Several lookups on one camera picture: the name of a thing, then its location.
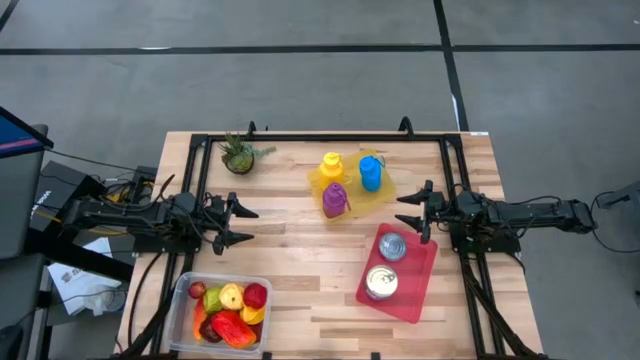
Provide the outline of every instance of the concrete floor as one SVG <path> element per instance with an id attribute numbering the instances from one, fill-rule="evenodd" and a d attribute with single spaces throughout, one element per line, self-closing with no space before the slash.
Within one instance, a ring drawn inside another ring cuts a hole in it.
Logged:
<path id="1" fill-rule="evenodd" d="M 445 0 L 454 44 L 640 42 L 640 3 Z M 428 0 L 21 0 L 0 48 L 438 43 Z M 640 179 L 640 53 L 458 53 L 471 130 L 489 131 L 508 200 L 590 201 Z M 168 130 L 456 129 L 441 53 L 0 56 L 2 106 L 60 151 L 155 166 Z M 118 171 L 56 159 L 89 172 Z M 631 209 L 603 241 L 639 248 Z M 640 255 L 530 231 L 527 282 L 547 354 L 636 359 Z M 51 357 L 107 356 L 117 317 L 54 328 Z"/>

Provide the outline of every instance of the clear plastic bin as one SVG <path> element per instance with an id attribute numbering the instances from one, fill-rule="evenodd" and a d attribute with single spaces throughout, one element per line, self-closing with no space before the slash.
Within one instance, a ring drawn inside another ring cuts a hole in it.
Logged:
<path id="1" fill-rule="evenodd" d="M 258 283 L 267 288 L 267 307 L 262 324 L 262 336 L 259 343 L 246 349 L 234 349 L 227 345 L 224 340 L 217 343 L 198 341 L 193 337 L 193 313 L 196 300 L 189 296 L 189 286 L 202 281 L 209 286 L 224 286 L 234 282 L 242 286 L 251 283 Z M 169 342 L 169 349 L 187 352 L 200 352 L 212 355 L 229 355 L 243 357 L 260 357 L 264 351 L 269 330 L 269 317 L 271 316 L 271 295 L 273 288 L 271 283 L 263 278 L 233 275 L 212 275 L 204 273 L 188 272 L 182 274 L 176 283 L 176 290 L 171 301 L 169 311 L 169 323 L 164 334 L 165 340 Z"/>

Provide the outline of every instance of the metal clamp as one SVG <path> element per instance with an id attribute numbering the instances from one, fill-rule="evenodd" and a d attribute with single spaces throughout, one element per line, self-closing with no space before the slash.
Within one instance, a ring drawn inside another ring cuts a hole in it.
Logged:
<path id="1" fill-rule="evenodd" d="M 407 131 L 407 136 L 409 137 L 409 139 L 413 139 L 413 136 L 415 135 L 413 133 L 413 124 L 411 124 L 411 120 L 409 120 L 408 117 L 403 117 L 402 120 L 400 120 L 400 127 L 398 128 L 398 131 Z"/>
<path id="2" fill-rule="evenodd" d="M 247 140 L 253 140 L 253 132 L 257 131 L 256 123 L 253 121 L 249 122 L 249 130 L 247 130 Z"/>

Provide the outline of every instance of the blue cup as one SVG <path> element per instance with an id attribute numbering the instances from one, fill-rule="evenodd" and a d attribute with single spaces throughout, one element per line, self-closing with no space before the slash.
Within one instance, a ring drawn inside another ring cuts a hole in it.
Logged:
<path id="1" fill-rule="evenodd" d="M 369 155 L 360 159 L 360 175 L 362 176 L 362 187 L 369 192 L 376 192 L 380 189 L 382 168 L 385 166 L 377 158 Z"/>

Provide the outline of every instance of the wooden table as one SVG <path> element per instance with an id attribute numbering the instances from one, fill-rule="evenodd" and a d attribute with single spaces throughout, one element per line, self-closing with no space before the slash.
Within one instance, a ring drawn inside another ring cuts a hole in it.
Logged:
<path id="1" fill-rule="evenodd" d="M 167 134 L 157 183 L 171 174 L 176 177 L 165 195 L 180 191 L 191 135 Z M 461 138 L 473 190 L 502 199 L 489 136 L 462 133 Z M 475 358 L 460 263 L 451 249 L 449 235 L 432 227 L 432 239 L 438 242 L 439 250 L 422 316 L 418 324 L 404 323 L 362 306 L 355 300 L 355 291 L 378 225 L 387 222 L 406 227 L 393 215 L 417 216 L 421 208 L 391 201 L 367 216 L 327 226 L 306 180 L 307 172 L 319 164 L 327 151 L 351 154 L 373 148 L 384 155 L 398 195 L 415 193 L 426 179 L 433 180 L 434 191 L 446 192 L 438 145 L 256 143 L 258 148 L 272 145 L 277 151 L 261 159 L 245 176 L 231 174 L 220 160 L 220 150 L 214 149 L 206 190 L 223 196 L 236 191 L 241 203 L 259 213 L 260 218 L 234 218 L 232 229 L 255 234 L 255 239 L 225 250 L 223 256 L 214 255 L 206 246 L 196 255 L 193 271 L 259 276 L 271 281 L 274 293 L 267 350 L 274 358 L 369 358 L 371 352 L 380 352 L 383 358 Z M 450 153 L 455 159 L 453 150 Z M 453 167 L 457 176 L 457 167 Z M 196 174 L 191 191 L 195 191 L 197 179 Z M 143 284 L 133 319 L 134 338 L 157 309 L 166 256 L 158 260 Z M 145 254 L 136 261 L 130 294 L 151 258 L 152 254 Z M 524 343 L 541 352 L 522 269 L 504 254 L 488 254 L 487 260 L 498 309 Z M 179 258 L 176 269 L 181 266 Z M 132 298 L 127 299 L 118 334 L 125 347 Z M 488 319 L 480 309 L 486 348 L 492 352 Z M 167 344 L 163 343 L 162 349 L 166 351 Z M 206 357 L 195 353 L 181 356 Z"/>

